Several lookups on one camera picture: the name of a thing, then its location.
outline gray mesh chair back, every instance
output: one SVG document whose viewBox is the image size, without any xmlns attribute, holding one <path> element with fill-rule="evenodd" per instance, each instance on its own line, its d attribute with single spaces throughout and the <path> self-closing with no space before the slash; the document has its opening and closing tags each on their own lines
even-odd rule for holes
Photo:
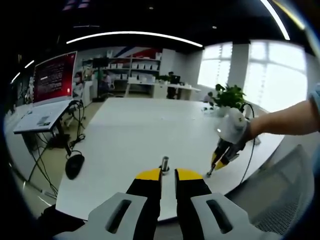
<svg viewBox="0 0 320 240">
<path fill-rule="evenodd" d="M 240 194 L 231 200 L 249 213 L 254 226 L 284 235 L 313 198 L 311 160 L 298 145 L 277 164 L 250 178 Z"/>
</svg>

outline white table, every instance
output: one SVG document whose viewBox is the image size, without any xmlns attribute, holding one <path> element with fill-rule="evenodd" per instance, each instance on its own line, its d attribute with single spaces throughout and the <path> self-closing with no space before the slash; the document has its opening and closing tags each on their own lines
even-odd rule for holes
<svg viewBox="0 0 320 240">
<path fill-rule="evenodd" d="M 196 100 L 197 94 L 201 92 L 200 89 L 194 88 L 191 85 L 182 86 L 179 84 L 163 84 L 163 83 L 156 83 L 156 82 L 143 82 L 143 81 L 130 81 L 128 80 L 124 97 L 127 98 L 129 95 L 131 85 L 147 85 L 152 86 L 152 98 L 153 99 L 166 99 L 168 88 L 175 88 L 181 90 L 181 100 Z"/>
<path fill-rule="evenodd" d="M 125 193 L 135 176 L 159 167 L 169 157 L 170 172 L 162 178 L 159 220 L 177 216 L 175 168 L 205 175 L 219 137 L 220 118 L 204 114 L 205 103 L 168 99 L 109 98 L 85 130 L 75 149 L 85 157 L 74 180 L 64 174 L 56 209 L 87 220 L 89 213 L 117 192 Z M 275 151 L 283 136 L 263 134 L 255 146 L 247 179 Z M 228 166 L 206 178 L 213 192 L 227 194 L 237 187 L 249 162 L 252 143 Z"/>
</svg>

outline monitor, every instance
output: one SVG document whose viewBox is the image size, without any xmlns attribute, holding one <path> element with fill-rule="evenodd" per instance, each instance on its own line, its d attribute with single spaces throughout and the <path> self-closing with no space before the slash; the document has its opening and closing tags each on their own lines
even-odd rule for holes
<svg viewBox="0 0 320 240">
<path fill-rule="evenodd" d="M 172 75 L 170 83 L 171 84 L 178 84 L 178 83 L 180 83 L 180 78 L 181 78 L 180 76 Z"/>
<path fill-rule="evenodd" d="M 46 60 L 35 66 L 33 103 L 72 96 L 76 52 Z"/>
</svg>

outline black ceiling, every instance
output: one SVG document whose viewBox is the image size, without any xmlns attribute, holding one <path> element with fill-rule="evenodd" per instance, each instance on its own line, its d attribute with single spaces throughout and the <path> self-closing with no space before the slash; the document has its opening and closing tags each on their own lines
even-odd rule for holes
<svg viewBox="0 0 320 240">
<path fill-rule="evenodd" d="M 198 47 L 155 36 L 112 35 L 66 41 L 112 31 L 144 31 L 187 39 L 204 46 L 250 39 L 284 41 L 274 19 L 260 0 L 90 0 L 87 8 L 62 11 L 67 0 L 23 1 L 7 8 L 13 19 L 7 26 L 8 62 L 18 72 L 30 60 L 59 53 L 107 46 L 149 46 L 190 53 Z M 291 41 L 311 51 L 304 33 L 276 6 Z M 22 61 L 18 63 L 18 54 Z"/>
</svg>

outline green leaves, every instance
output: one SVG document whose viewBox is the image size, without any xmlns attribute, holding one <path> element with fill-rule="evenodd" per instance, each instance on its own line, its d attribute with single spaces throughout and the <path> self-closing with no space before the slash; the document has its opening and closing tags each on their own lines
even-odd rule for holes
<svg viewBox="0 0 320 240">
<path fill-rule="evenodd" d="M 155 75 L 155 79 L 157 79 L 157 80 L 163 80 L 163 81 L 168 81 L 168 82 L 170 82 L 170 76 L 168 76 L 168 75 L 159 75 L 159 73 L 157 72 Z"/>
<path fill-rule="evenodd" d="M 245 102 L 245 94 L 242 92 L 241 87 L 237 85 L 229 86 L 227 84 L 226 87 L 223 87 L 217 84 L 215 90 L 217 91 L 217 96 L 213 100 L 218 107 L 229 106 L 239 109 Z"/>
</svg>

